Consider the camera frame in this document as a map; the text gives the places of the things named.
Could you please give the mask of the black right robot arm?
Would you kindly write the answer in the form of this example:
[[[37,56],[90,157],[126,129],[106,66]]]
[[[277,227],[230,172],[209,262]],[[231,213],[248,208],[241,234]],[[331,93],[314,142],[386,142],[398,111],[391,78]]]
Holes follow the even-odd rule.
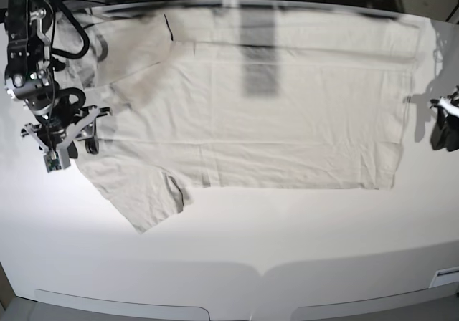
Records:
[[[57,25],[56,13],[61,11],[82,40],[79,52],[67,52],[53,46]],[[55,73],[65,69],[65,59],[81,59],[90,48],[90,40],[80,23],[61,0],[8,0],[4,15],[8,36],[5,88],[11,98],[25,102],[38,125],[32,134],[39,140],[41,150],[57,156],[61,143],[69,140],[64,152],[71,159],[78,157],[70,125],[76,125],[90,113],[85,106],[85,93],[76,88],[62,89]]]

